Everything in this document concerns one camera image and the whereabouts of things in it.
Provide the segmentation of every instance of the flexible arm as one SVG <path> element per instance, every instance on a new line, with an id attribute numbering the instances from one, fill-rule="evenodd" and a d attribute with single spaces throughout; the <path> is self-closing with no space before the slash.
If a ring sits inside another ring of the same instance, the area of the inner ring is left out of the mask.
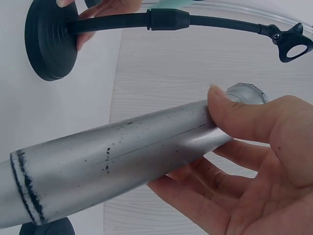
<path id="1" fill-rule="evenodd" d="M 193 16 L 177 9 L 149 9 L 146 13 L 104 16 L 67 23 L 67 33 L 75 35 L 90 31 L 116 28 L 147 27 L 148 30 L 178 30 L 190 25 L 235 29 L 258 33 L 270 37 L 279 49 L 279 59 L 290 62 L 313 50 L 311 39 L 303 36 L 303 25 L 298 23 L 288 31 L 281 31 L 275 25 L 253 24 L 231 19 Z M 297 56 L 289 58 L 288 52 L 295 46 L 305 45 L 307 48 Z"/>

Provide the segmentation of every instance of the white wall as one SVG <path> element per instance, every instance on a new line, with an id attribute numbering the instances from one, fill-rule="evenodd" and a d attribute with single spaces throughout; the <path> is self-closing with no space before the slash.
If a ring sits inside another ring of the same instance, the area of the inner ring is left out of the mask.
<path id="1" fill-rule="evenodd" d="M 80 12 L 86 8 L 83 0 L 77 2 Z M 24 22 L 31 3 L 1 1 L 0 161 L 22 147 L 109 121 L 121 31 L 96 34 L 79 53 L 68 77 L 45 82 L 34 73 L 24 46 Z M 103 234 L 103 205 L 70 219 L 77 235 Z M 0 235 L 18 235 L 19 229 L 0 230 Z"/>

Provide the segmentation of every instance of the light wood surface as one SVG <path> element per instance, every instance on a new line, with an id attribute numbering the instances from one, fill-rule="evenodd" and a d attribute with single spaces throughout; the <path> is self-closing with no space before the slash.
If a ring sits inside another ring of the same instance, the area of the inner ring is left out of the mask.
<path id="1" fill-rule="evenodd" d="M 211 83 L 223 89 L 253 83 L 271 99 L 291 94 L 313 103 L 312 63 L 310 54 L 283 64 L 270 39 L 245 32 L 201 27 L 176 32 L 124 30 L 111 122 L 206 99 Z M 213 154 L 207 157 L 229 174 L 256 174 Z M 104 210 L 105 235 L 205 234 L 146 186 L 108 201 Z"/>

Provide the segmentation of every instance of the black rubber base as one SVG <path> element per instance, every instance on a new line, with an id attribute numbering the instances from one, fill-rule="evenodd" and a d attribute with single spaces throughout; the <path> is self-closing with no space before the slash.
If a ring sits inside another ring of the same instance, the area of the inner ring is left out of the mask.
<path id="1" fill-rule="evenodd" d="M 67 76 L 76 58 L 76 36 L 66 23 L 78 20 L 76 4 L 59 8 L 56 0 L 34 0 L 25 24 L 25 46 L 31 66 L 46 81 Z"/>

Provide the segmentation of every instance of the shiny metal surface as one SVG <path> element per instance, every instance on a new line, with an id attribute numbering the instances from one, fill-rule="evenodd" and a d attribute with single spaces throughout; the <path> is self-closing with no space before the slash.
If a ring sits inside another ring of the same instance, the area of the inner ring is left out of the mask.
<path id="1" fill-rule="evenodd" d="M 237 84 L 227 95 L 267 102 L 251 84 Z M 40 225 L 146 184 L 231 139 L 203 100 L 24 148 L 11 162 L 24 204 Z"/>
<path id="2" fill-rule="evenodd" d="M 0 228 L 29 222 L 29 214 L 16 187 L 10 161 L 0 164 Z"/>

